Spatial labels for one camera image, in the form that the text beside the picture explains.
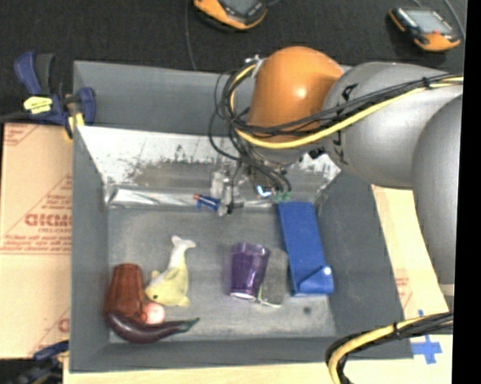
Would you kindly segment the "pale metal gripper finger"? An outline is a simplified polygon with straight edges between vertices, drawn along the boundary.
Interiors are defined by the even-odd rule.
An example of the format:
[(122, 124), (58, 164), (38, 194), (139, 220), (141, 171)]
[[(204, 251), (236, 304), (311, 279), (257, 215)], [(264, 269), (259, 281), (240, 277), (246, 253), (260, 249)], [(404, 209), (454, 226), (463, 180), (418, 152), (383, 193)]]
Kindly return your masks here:
[(240, 199), (239, 186), (231, 179), (230, 172), (223, 169), (211, 174), (210, 196), (222, 199)]
[(232, 201), (220, 200), (220, 204), (216, 211), (216, 214), (219, 217), (225, 217), (227, 215), (231, 215), (233, 211), (237, 209), (241, 209), (243, 207), (245, 207), (244, 200), (232, 200)]

